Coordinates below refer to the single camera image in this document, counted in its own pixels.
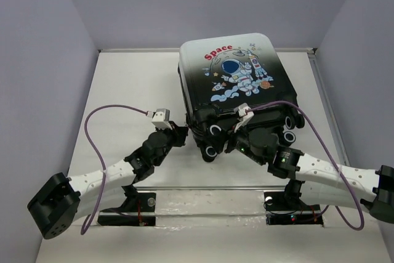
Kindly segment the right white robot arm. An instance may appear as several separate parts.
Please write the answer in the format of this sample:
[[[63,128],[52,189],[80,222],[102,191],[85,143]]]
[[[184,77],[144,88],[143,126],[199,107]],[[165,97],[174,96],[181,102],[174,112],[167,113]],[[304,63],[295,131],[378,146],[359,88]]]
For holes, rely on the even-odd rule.
[[[355,208],[373,218],[393,223],[393,168],[360,169],[332,164],[279,143],[264,128],[234,129],[226,151],[238,150],[252,161],[267,165],[268,173],[289,182],[283,194],[291,209],[326,204]]]

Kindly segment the black suitcase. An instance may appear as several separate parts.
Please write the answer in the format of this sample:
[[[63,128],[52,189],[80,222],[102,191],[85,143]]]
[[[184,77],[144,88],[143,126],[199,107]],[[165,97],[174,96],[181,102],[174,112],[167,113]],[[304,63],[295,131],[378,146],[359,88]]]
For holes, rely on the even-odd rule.
[[[225,149],[234,132],[248,134],[263,128],[289,147],[294,128],[305,126],[297,111],[297,93],[270,39],[246,33],[187,41],[180,46],[178,74],[190,128],[202,158],[212,162]],[[247,125],[236,129],[236,108],[250,108],[283,100],[258,110]]]

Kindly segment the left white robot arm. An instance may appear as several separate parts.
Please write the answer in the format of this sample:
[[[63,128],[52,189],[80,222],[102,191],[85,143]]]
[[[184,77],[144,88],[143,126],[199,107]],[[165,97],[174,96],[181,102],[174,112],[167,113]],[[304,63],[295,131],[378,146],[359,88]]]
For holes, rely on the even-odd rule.
[[[27,204],[43,239],[59,236],[75,220],[92,218],[99,210],[132,209],[136,204],[134,184],[151,176],[172,148],[184,146],[187,135],[186,126],[171,122],[169,128],[155,130],[141,147],[105,169],[51,176]]]

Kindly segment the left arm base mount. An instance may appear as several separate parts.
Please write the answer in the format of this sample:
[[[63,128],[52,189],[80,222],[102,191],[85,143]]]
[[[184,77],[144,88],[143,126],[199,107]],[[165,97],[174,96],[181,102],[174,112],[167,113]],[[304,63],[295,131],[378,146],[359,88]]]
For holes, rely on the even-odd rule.
[[[156,193],[138,192],[132,186],[122,187],[123,203],[99,212],[97,223],[112,227],[153,227],[156,225]]]

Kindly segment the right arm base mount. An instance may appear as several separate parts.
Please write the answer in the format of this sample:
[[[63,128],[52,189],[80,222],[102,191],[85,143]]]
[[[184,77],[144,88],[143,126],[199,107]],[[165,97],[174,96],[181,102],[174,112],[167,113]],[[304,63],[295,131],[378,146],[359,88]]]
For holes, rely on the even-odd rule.
[[[302,181],[290,180],[282,191],[264,192],[267,225],[324,225],[320,205],[300,199],[302,185]]]

